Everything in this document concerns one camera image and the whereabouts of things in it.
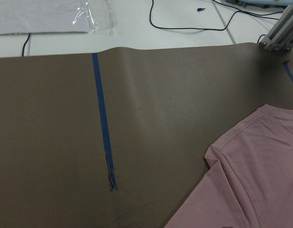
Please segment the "pink Snoopy t-shirt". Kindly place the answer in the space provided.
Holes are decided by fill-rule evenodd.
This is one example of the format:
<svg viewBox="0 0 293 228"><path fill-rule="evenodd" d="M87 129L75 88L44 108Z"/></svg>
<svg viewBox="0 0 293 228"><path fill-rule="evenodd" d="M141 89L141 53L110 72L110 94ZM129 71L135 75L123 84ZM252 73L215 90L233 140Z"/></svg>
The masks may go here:
<svg viewBox="0 0 293 228"><path fill-rule="evenodd" d="M168 228L293 228L293 110L264 105L210 145Z"/></svg>

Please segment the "clear plastic bag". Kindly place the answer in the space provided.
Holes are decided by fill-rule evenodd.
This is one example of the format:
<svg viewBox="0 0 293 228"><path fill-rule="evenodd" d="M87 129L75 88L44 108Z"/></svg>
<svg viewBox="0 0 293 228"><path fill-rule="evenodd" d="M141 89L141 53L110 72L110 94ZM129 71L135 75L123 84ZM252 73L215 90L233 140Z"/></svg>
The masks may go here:
<svg viewBox="0 0 293 228"><path fill-rule="evenodd" d="M112 0L0 0L0 35L92 34L116 24Z"/></svg>

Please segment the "aluminium frame post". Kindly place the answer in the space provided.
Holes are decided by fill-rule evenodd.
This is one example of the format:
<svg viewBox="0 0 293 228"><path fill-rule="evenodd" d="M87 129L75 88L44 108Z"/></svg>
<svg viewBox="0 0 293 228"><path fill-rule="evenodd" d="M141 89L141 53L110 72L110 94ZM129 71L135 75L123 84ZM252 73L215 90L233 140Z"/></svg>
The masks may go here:
<svg viewBox="0 0 293 228"><path fill-rule="evenodd" d="M293 48L293 3L259 44L268 52L290 51Z"/></svg>

